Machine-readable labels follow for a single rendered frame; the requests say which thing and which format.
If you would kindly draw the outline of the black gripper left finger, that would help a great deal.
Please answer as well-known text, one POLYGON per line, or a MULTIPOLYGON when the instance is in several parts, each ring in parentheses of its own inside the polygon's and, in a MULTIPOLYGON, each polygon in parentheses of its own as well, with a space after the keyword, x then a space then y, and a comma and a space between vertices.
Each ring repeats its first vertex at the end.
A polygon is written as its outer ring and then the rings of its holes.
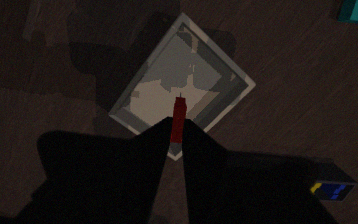
POLYGON ((130 139, 53 130, 37 140, 48 178, 52 174, 123 182, 131 224, 148 224, 168 154, 173 117, 130 139))

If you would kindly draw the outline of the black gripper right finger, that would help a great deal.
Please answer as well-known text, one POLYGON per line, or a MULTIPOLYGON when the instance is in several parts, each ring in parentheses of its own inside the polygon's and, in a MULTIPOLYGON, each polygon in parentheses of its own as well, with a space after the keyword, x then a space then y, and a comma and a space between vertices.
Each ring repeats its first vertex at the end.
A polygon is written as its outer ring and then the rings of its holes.
POLYGON ((311 189, 319 166, 301 157, 228 151, 185 119, 182 155, 189 224, 217 224, 233 182, 303 184, 311 189))

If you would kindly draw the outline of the grey square tray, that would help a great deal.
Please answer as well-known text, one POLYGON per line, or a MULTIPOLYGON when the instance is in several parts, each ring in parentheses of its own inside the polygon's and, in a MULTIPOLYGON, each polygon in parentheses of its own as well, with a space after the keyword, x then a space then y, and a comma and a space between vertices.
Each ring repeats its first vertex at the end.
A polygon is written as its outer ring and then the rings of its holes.
POLYGON ((186 14, 181 13, 108 113, 136 135, 173 117, 185 98, 185 119, 206 133, 256 84, 186 14))

